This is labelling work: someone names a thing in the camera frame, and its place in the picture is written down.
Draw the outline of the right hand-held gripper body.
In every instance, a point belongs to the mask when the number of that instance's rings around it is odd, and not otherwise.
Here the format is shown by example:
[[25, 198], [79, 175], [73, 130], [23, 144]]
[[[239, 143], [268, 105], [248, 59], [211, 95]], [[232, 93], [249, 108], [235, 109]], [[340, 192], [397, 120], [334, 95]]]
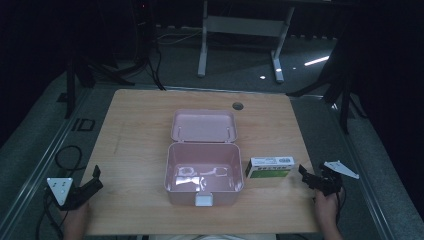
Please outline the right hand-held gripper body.
[[338, 193], [342, 186], [342, 176], [359, 179], [360, 176], [340, 161], [323, 162], [319, 165], [321, 176], [315, 183], [314, 189], [320, 190], [325, 196]]

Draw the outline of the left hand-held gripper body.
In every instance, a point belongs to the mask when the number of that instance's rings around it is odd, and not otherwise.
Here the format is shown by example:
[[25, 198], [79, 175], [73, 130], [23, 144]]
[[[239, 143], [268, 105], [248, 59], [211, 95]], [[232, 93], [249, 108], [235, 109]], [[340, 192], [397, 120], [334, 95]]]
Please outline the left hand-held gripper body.
[[74, 179], [70, 177], [48, 178], [47, 184], [56, 200], [56, 205], [61, 211], [78, 209], [95, 193], [94, 179], [80, 187], [76, 187]]

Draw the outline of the person's left hand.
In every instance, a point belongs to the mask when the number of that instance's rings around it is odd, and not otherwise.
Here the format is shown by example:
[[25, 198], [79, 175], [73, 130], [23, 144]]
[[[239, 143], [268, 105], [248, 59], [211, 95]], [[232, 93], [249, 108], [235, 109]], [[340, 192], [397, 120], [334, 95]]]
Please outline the person's left hand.
[[61, 211], [66, 233], [84, 233], [89, 219], [89, 203], [86, 202], [76, 210]]

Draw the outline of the white metal desk frame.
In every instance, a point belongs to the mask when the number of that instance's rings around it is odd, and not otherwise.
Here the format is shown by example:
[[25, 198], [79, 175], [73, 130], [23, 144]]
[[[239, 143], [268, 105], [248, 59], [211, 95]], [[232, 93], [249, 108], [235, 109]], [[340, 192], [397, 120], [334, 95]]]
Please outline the white metal desk frame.
[[202, 41], [197, 75], [199, 77], [204, 77], [206, 75], [208, 56], [207, 39], [209, 33], [275, 37], [278, 39], [278, 44], [276, 48], [270, 52], [271, 63], [273, 66], [275, 81], [277, 83], [283, 83], [284, 76], [280, 62], [280, 55], [294, 12], [295, 8], [289, 7], [284, 20], [262, 20], [215, 16], [208, 13], [208, 0], [203, 0]]

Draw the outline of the person's right hand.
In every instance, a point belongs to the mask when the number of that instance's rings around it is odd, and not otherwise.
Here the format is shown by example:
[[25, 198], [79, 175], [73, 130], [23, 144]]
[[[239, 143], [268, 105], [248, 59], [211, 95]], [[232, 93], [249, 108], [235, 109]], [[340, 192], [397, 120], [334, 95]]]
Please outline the person's right hand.
[[314, 210], [317, 222], [321, 228], [334, 227], [337, 224], [343, 194], [344, 190], [327, 196], [320, 190], [315, 191]]

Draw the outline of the black tripod stand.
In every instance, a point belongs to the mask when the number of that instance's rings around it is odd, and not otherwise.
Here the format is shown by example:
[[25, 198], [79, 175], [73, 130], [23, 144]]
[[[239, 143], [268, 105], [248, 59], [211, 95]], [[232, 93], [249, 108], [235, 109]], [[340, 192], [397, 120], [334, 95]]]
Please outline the black tripod stand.
[[78, 79], [83, 87], [92, 88], [96, 83], [92, 73], [92, 70], [95, 70], [112, 82], [116, 82], [120, 85], [134, 86], [133, 82], [125, 80], [123, 76], [140, 70], [146, 64], [147, 59], [137, 60], [133, 66], [118, 71], [112, 71], [88, 56], [84, 56], [81, 53], [73, 54], [66, 65], [65, 118], [69, 119], [76, 107], [75, 79]]
[[353, 82], [359, 66], [358, 53], [358, 50], [340, 39], [331, 52], [318, 79], [300, 90], [287, 93], [287, 96], [301, 97], [328, 84], [329, 87], [323, 96], [323, 100], [325, 103], [334, 104], [338, 99], [341, 99], [339, 125], [343, 132], [348, 134], [347, 119], [349, 105], [352, 100]]

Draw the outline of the white and green medicine box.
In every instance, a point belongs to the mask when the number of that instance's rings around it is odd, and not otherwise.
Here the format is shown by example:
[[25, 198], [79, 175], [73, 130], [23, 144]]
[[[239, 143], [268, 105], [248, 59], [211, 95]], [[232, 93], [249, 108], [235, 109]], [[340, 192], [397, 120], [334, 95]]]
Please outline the white and green medicine box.
[[294, 167], [291, 156], [252, 157], [245, 170], [247, 178], [286, 177]]

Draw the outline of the pink plastic box with lid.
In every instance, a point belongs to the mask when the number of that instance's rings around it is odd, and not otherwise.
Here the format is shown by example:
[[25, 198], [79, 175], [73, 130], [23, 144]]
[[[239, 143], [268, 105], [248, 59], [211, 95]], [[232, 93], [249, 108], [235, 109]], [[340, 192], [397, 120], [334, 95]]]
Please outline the pink plastic box with lid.
[[196, 207], [234, 204], [244, 187], [234, 114], [179, 109], [171, 138], [164, 180], [170, 202]]

